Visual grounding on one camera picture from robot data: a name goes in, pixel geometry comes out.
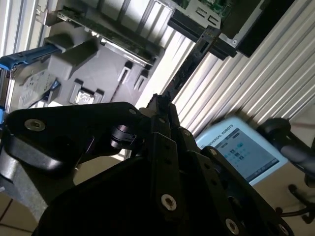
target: black cable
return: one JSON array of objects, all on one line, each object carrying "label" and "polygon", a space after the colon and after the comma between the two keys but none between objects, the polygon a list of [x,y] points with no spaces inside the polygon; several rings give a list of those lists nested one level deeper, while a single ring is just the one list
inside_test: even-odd
[{"label": "black cable", "polygon": [[310,213],[310,211],[312,211],[312,210],[315,210],[315,208],[307,207],[307,208],[304,208],[302,210],[281,213],[280,216],[281,217],[292,217],[292,216],[304,215],[304,214]]},{"label": "black cable", "polygon": [[308,170],[305,170],[305,168],[301,167],[299,164],[296,164],[294,162],[292,162],[292,165],[295,166],[297,169],[299,169],[300,171],[304,172],[306,175],[310,176],[311,178],[314,178],[315,179],[315,174],[308,171]]},{"label": "black cable", "polygon": [[9,208],[10,208],[12,202],[13,202],[13,199],[11,199],[11,200],[9,201],[8,205],[7,205],[6,208],[4,209],[2,215],[0,216],[0,222],[1,222],[1,220],[4,218],[4,216],[5,216],[5,214],[7,213],[7,211],[9,210]]}]

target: blue latch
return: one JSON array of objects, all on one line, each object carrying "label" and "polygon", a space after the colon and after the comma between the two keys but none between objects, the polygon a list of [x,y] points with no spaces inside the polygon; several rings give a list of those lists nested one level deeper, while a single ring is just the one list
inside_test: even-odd
[{"label": "blue latch", "polygon": [[62,51],[54,45],[48,44],[40,48],[35,48],[20,53],[14,53],[0,58],[0,68],[5,70],[12,70],[15,66],[19,64],[32,64],[39,58],[56,52]]}]

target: computer component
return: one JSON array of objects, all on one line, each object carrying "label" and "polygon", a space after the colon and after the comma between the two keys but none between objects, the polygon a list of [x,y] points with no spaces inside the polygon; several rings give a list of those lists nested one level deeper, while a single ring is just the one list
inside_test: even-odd
[{"label": "computer component", "polygon": [[223,42],[247,57],[254,53],[294,2],[294,0],[157,1],[174,11],[168,24],[192,41],[196,42],[205,28],[211,25],[221,29],[220,39]]}]

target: screen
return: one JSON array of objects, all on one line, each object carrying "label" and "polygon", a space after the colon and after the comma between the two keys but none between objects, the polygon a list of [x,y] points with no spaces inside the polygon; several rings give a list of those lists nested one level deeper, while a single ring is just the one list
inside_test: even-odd
[{"label": "screen", "polygon": [[215,148],[247,180],[252,181],[279,162],[254,140],[235,129]]}]

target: tiled floor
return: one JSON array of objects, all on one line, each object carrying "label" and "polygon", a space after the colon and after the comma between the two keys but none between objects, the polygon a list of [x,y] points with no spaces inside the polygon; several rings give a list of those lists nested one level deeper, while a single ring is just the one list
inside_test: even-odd
[{"label": "tiled floor", "polygon": [[[77,173],[74,182],[79,184],[102,171],[116,165],[120,161],[111,157],[99,157],[87,163],[84,163]],[[27,232],[33,232],[37,226],[37,222],[30,211],[4,193],[0,193],[0,236],[28,236]],[[8,227],[14,227],[24,231],[17,231]]]}]

